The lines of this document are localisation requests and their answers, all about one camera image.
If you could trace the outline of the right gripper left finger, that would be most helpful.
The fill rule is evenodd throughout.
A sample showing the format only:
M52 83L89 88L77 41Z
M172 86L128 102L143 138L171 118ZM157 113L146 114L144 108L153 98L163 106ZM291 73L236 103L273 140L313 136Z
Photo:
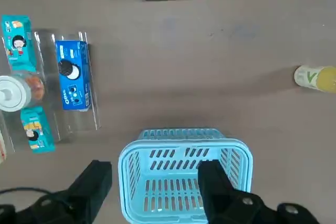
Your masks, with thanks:
M42 196L29 207L17 211L1 204L1 223L93 223L112 187L112 164L93 160L69 188L51 192L37 187L14 187L1 195L33 191Z

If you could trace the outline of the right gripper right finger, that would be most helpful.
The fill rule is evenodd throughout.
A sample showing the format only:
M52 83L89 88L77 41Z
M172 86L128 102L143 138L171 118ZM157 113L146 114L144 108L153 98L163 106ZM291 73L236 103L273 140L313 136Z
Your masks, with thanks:
M299 204L285 202L273 210L258 195L235 189L218 160L201 162L198 185L208 223L319 223L307 208Z

